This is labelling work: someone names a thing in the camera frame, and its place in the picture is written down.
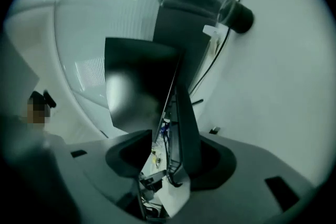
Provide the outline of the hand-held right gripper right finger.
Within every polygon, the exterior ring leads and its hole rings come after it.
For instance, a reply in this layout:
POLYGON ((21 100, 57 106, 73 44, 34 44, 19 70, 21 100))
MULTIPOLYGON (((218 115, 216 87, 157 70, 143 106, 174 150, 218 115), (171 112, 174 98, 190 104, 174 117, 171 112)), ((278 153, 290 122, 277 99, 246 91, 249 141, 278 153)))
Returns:
POLYGON ((190 197, 171 223, 281 223, 294 216, 312 184, 271 152, 202 133, 186 145, 190 197))

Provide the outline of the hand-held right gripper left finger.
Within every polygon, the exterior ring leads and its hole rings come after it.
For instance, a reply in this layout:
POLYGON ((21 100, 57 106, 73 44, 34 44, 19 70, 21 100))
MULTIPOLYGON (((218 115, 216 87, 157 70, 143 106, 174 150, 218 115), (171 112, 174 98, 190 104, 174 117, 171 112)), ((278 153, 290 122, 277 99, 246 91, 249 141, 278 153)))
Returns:
POLYGON ((67 145, 47 137, 80 223, 144 223, 139 174, 151 152, 152 131, 67 145))

